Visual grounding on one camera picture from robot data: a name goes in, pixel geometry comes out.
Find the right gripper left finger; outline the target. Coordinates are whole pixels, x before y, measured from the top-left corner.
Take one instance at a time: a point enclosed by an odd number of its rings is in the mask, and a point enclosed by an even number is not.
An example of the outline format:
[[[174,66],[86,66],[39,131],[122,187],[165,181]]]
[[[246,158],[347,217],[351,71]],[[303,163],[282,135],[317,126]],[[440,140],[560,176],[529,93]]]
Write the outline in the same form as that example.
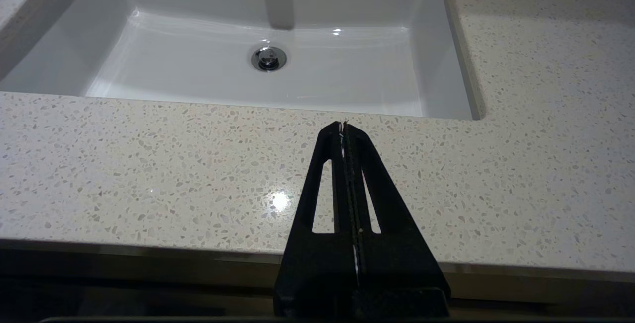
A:
[[[358,278],[341,129],[341,122],[333,122],[317,136],[274,285],[274,312],[279,317],[346,317],[351,313]],[[331,162],[332,169],[334,232],[315,233],[326,162]]]

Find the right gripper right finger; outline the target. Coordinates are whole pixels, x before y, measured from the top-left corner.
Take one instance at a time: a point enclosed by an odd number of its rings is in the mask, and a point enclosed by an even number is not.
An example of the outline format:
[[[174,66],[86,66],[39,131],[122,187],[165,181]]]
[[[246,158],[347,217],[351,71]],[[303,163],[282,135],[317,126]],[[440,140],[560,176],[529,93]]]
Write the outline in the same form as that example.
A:
[[[343,124],[358,317],[447,317],[451,289],[369,136]]]

